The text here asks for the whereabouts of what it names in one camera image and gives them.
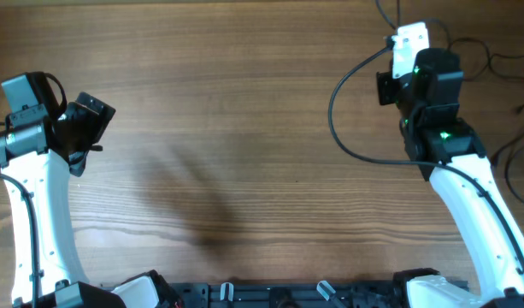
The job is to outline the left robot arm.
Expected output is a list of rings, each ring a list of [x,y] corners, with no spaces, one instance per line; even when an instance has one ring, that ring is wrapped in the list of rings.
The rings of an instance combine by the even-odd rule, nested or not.
[[[69,180],[82,176],[87,155],[115,109],[82,92],[69,102],[45,72],[2,83],[10,112],[0,132],[0,179],[11,206],[15,243],[13,307],[156,307],[153,278],[142,274],[112,290],[92,286],[79,260],[68,203]]]

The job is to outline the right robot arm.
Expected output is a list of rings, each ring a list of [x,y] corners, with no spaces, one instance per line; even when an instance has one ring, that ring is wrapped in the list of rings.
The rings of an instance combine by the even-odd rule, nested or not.
[[[394,51],[392,69],[376,76],[380,104],[401,114],[408,164],[445,203],[473,261],[480,294],[437,283],[434,274],[407,281],[410,306],[524,307],[524,235],[495,184],[478,134],[458,115],[463,82],[458,55],[445,49]]]

